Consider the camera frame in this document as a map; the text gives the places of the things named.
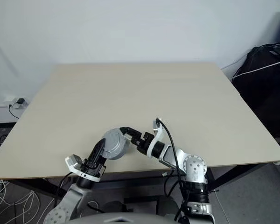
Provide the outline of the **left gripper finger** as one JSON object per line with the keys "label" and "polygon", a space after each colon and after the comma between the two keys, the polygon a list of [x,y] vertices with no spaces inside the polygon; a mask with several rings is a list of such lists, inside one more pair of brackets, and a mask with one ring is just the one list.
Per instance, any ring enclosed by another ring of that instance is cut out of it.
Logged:
{"label": "left gripper finger", "polygon": [[98,161],[99,157],[103,153],[105,148],[105,138],[102,138],[99,142],[94,146],[91,154],[88,157],[88,161]]}

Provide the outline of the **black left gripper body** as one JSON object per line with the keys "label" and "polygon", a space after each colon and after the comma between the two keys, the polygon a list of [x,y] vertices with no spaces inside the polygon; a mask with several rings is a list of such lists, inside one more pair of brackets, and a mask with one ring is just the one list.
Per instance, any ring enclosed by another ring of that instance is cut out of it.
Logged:
{"label": "black left gripper body", "polygon": [[106,169],[105,161],[106,158],[103,157],[99,157],[96,162],[93,162],[90,159],[84,159],[84,162],[81,165],[81,176],[85,179],[87,176],[101,178]]}

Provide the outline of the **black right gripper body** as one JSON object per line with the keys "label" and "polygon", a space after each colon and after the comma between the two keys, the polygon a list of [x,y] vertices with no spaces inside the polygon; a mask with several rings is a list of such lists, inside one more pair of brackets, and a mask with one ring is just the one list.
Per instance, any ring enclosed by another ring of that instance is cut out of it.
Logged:
{"label": "black right gripper body", "polygon": [[155,138],[155,136],[153,134],[145,132],[143,136],[141,135],[140,146],[137,146],[137,150],[140,153],[146,155],[147,151],[148,151],[148,148],[149,148],[149,146],[150,146],[150,144],[151,144],[151,142],[154,138]]}

